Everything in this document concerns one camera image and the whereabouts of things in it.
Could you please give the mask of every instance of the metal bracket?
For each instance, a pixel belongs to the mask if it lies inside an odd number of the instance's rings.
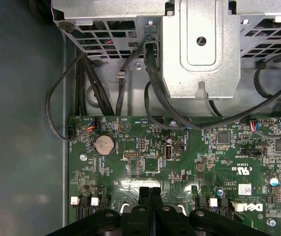
[[[118,78],[118,79],[126,79],[126,72],[125,71],[118,71],[118,72],[116,72],[116,78]]]

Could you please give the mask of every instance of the capacitor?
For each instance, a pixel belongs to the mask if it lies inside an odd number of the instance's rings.
[[[172,139],[170,136],[165,136],[164,140],[167,144],[172,144]]]
[[[216,193],[219,197],[222,197],[223,194],[224,194],[223,189],[220,188],[219,186],[216,186],[216,187],[214,188],[214,191],[215,191],[215,193]]]
[[[265,182],[267,184],[270,184],[271,186],[278,186],[279,180],[274,177],[273,175],[268,175],[265,177]]]
[[[112,136],[101,135],[94,142],[95,150],[101,155],[108,155],[114,151],[115,140]]]

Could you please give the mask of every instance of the screw hole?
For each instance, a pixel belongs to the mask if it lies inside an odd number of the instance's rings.
[[[187,231],[186,231],[186,230],[184,230],[184,229],[180,229],[180,233],[184,235],[184,234],[186,234],[186,233],[187,233]]]
[[[197,40],[196,40],[196,43],[199,45],[199,46],[205,46],[205,44],[207,43],[207,40],[205,37],[198,37]]]

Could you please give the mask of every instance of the chip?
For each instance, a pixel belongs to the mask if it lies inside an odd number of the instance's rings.
[[[196,177],[199,178],[199,179],[204,179],[205,174],[204,173],[197,173]]]
[[[205,165],[204,164],[197,164],[197,171],[198,172],[205,171]]]
[[[222,132],[218,133],[218,144],[228,144],[229,143],[229,133]]]
[[[281,151],[281,139],[275,142],[275,151]]]
[[[159,173],[160,172],[160,161],[155,158],[145,158],[143,164],[143,172],[146,173]]]

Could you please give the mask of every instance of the integrated circuit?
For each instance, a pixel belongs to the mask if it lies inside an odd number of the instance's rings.
[[[281,151],[281,139],[275,141],[275,151]]]
[[[218,144],[229,144],[229,133],[228,132],[220,132],[218,133]]]
[[[156,157],[145,158],[143,164],[143,172],[146,173],[159,173],[160,172],[160,161]]]

